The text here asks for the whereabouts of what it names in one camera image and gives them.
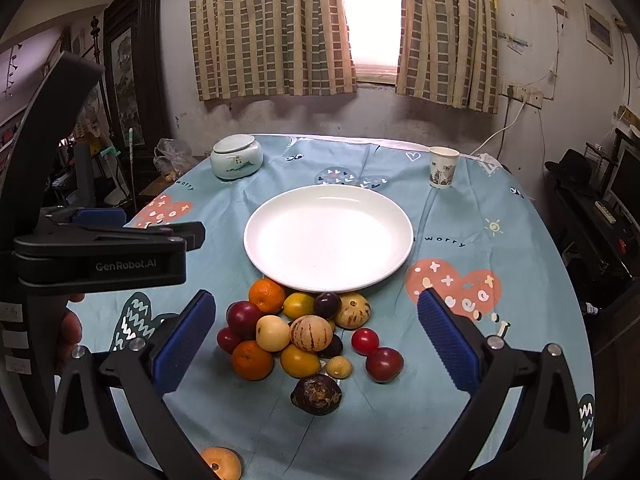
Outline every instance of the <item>blue tablecloth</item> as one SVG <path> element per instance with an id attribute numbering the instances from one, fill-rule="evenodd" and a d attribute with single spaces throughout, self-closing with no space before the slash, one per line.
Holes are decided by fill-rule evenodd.
<path id="1" fill-rule="evenodd" d="M 441 294 L 444 286 L 451 286 L 447 290 L 452 293 L 443 297 L 450 296 L 448 301 L 456 302 L 456 309 L 462 307 L 460 312 L 471 316 L 473 310 L 480 311 L 477 326 L 485 335 L 497 332 L 492 316 L 497 314 L 510 323 L 506 341 L 514 348 L 539 351 L 549 342 L 560 344 L 578 399 L 593 394 L 590 352 L 571 283 L 538 213 L 503 168 L 490 171 L 485 164 L 461 158 L 452 188 L 436 190 L 428 184 L 426 152 L 295 137 L 257 138 L 265 154 L 257 173 L 222 182 L 206 160 L 132 222 L 143 226 L 201 221 L 207 229 L 203 247 L 188 253 L 187 283 L 142 290 L 146 296 L 137 295 L 134 305 L 140 319 L 150 320 L 180 312 L 201 288 L 216 298 L 215 326 L 180 388 L 164 398 L 198 450 L 235 450 L 242 456 L 246 480 L 411 478 L 468 401 L 468 394 L 455 389 L 418 323 L 413 289 L 425 278 Z M 378 332 L 384 346 L 404 355 L 404 371 L 389 384 L 372 382 L 364 358 L 351 349 L 351 333 L 345 332 L 344 355 L 353 362 L 353 375 L 340 384 L 344 398 L 338 410 L 314 417 L 290 402 L 296 379 L 278 362 L 263 381 L 236 376 L 229 355 L 217 348 L 216 333 L 226 326 L 226 307 L 244 300 L 250 285 L 261 277 L 242 245 L 249 216 L 281 192 L 328 178 L 348 179 L 350 185 L 374 188 L 393 199 L 410 218 L 416 241 L 398 272 L 361 291 L 372 305 L 367 326 Z M 344 228 L 358 227 L 343 226 L 340 219 L 318 220 L 319 230 Z M 282 250 L 295 248 L 283 240 Z M 144 325 L 123 320 L 123 307 L 135 292 L 89 294 L 73 306 L 84 327 L 83 343 L 92 351 L 118 348 L 132 332 L 144 331 Z M 510 393 L 477 465 L 495 455 L 518 394 Z M 156 464 L 124 394 L 116 390 L 114 395 L 139 457 Z M 585 457 L 589 452 L 590 442 Z"/>

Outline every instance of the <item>window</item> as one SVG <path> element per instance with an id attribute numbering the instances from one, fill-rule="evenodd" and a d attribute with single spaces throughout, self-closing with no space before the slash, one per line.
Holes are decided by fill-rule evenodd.
<path id="1" fill-rule="evenodd" d="M 396 82 L 401 0 L 343 0 L 358 81 Z"/>

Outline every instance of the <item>yellow lemon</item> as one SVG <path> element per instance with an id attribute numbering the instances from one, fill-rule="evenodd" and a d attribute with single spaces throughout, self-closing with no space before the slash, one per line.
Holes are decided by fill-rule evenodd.
<path id="1" fill-rule="evenodd" d="M 280 364 L 287 374 L 297 379 L 317 374 L 322 368 L 316 354 L 305 352 L 295 345 L 289 345 L 282 351 Z"/>
<path id="2" fill-rule="evenodd" d="M 291 320 L 311 316 L 314 312 L 314 297 L 304 292 L 294 292 L 284 300 L 283 312 Z"/>

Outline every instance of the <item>checkered curtain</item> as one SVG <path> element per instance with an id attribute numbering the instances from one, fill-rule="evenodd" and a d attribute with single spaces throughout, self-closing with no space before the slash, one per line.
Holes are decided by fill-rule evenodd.
<path id="1" fill-rule="evenodd" d="M 498 111 L 495 0 L 402 0 L 396 93 Z"/>
<path id="2" fill-rule="evenodd" d="M 190 0 L 200 100 L 356 91 L 342 0 Z"/>

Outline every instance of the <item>heart outline pattern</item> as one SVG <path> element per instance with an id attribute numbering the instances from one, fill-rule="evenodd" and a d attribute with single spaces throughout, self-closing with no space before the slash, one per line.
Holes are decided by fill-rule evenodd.
<path id="1" fill-rule="evenodd" d="M 150 225 L 169 224 L 193 209 L 191 202 L 172 202 L 171 195 L 163 193 L 145 205 L 134 218 L 133 227 L 146 229 Z"/>
<path id="2" fill-rule="evenodd" d="M 498 276 L 488 269 L 473 270 L 460 276 L 449 262 L 439 258 L 425 258 L 407 270 L 404 290 L 417 304 L 418 296 L 433 287 L 454 314 L 475 321 L 474 312 L 488 314 L 502 295 Z"/>

